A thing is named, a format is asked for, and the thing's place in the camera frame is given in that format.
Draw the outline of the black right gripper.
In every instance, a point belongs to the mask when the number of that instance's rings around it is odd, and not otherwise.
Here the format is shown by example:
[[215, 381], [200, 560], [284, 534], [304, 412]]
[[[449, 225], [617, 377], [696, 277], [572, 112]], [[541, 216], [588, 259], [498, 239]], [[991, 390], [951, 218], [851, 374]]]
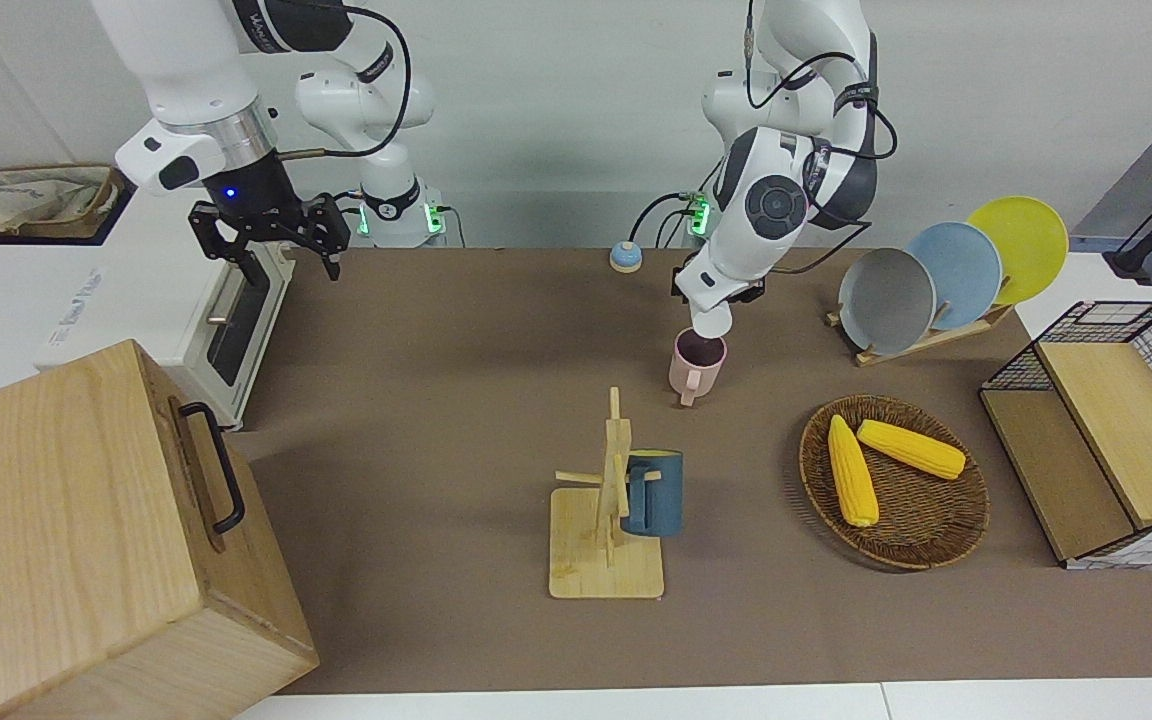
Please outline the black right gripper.
[[[348, 249], [353, 229], [332, 195], [300, 199], [276, 151], [244, 167], [217, 173], [205, 179], [204, 187], [215, 205], [195, 202], [188, 223], [207, 259], [236, 266], [247, 285], [268, 290], [268, 273], [248, 249], [248, 241], [293, 241], [314, 251], [329, 281], [338, 281], [340, 255]], [[218, 229], [220, 218], [238, 233], [236, 238], [225, 240]]]

